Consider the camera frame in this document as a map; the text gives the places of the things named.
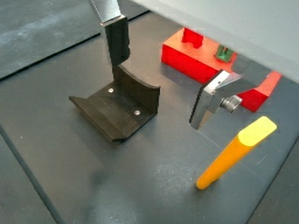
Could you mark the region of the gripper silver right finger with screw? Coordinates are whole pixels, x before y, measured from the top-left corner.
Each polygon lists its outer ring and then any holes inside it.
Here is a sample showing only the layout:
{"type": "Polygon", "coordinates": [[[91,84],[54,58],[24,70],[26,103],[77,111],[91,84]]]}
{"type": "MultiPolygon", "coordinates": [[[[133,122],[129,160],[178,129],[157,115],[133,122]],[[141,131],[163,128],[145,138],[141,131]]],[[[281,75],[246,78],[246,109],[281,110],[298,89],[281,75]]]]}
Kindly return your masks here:
{"type": "Polygon", "coordinates": [[[201,87],[191,111],[190,125],[198,130],[219,108],[225,108],[233,113],[242,103],[239,93],[249,91],[258,85],[259,78],[255,74],[229,73],[219,70],[201,87]]]}

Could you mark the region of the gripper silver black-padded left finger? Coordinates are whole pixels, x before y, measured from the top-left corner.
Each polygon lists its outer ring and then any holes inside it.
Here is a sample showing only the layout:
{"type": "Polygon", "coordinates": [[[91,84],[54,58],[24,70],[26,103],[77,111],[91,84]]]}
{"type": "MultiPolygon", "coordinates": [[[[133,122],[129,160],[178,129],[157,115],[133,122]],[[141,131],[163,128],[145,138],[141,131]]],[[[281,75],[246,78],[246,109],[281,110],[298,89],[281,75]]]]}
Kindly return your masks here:
{"type": "Polygon", "coordinates": [[[111,66],[119,66],[131,54],[127,17],[121,12],[118,0],[89,0],[89,3],[107,40],[111,66]]]}

